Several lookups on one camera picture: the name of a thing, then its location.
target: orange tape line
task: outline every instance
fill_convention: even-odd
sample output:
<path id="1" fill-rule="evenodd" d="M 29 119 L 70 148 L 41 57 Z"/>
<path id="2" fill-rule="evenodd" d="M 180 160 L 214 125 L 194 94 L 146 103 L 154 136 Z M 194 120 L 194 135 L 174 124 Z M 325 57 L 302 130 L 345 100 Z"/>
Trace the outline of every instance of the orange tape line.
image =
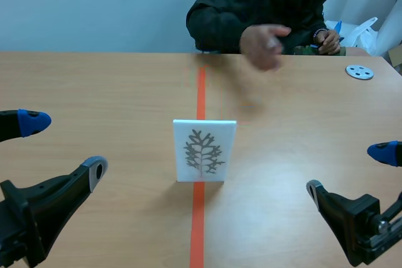
<path id="1" fill-rule="evenodd" d="M 197 119 L 205 119 L 205 67 L 197 75 Z M 190 239 L 190 268 L 204 268 L 205 183 L 196 182 L 193 188 L 193 217 Z"/>

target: metal disc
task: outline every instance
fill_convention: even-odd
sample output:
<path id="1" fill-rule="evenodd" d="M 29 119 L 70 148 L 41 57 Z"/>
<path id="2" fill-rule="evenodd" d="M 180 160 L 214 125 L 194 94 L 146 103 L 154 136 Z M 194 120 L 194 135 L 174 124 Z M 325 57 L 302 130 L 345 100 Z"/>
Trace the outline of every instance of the metal disc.
<path id="1" fill-rule="evenodd" d="M 374 76 L 374 72 L 370 68 L 361 65 L 349 65 L 346 67 L 346 73 L 359 80 L 370 80 Z"/>

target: tree picture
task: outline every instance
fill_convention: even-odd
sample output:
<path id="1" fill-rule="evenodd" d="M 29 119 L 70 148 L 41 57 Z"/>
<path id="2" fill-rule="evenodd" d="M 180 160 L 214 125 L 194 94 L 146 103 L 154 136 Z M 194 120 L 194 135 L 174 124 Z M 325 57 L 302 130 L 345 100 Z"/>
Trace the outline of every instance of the tree picture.
<path id="1" fill-rule="evenodd" d="M 204 173 L 216 174 L 218 166 L 225 162 L 219 161 L 219 156 L 222 154 L 220 146 L 212 145 L 215 137 L 208 133 L 202 138 L 202 131 L 193 129 L 192 132 L 193 134 L 188 136 L 190 142 L 186 142 L 184 147 L 187 165 L 197 169 L 200 176 Z"/>

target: white card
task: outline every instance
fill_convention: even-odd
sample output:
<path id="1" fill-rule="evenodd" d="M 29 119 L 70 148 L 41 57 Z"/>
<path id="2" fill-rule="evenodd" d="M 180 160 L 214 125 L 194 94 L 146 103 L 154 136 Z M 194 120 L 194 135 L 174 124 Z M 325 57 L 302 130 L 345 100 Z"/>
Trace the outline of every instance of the white card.
<path id="1" fill-rule="evenodd" d="M 225 181 L 236 121 L 173 121 L 177 181 Z"/>

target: hand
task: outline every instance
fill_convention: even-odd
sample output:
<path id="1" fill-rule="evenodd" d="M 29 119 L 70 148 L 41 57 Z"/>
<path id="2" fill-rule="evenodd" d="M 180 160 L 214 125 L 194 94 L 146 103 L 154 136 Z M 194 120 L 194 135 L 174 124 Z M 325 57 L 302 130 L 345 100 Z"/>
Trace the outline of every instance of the hand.
<path id="1" fill-rule="evenodd" d="M 276 70 L 280 67 L 278 55 L 282 52 L 276 37 L 285 37 L 290 31 L 282 25 L 249 26 L 240 39 L 241 53 L 259 70 Z"/>
<path id="2" fill-rule="evenodd" d="M 315 37 L 315 44 L 321 45 L 320 55 L 336 55 L 340 52 L 339 35 L 334 30 L 320 31 Z"/>

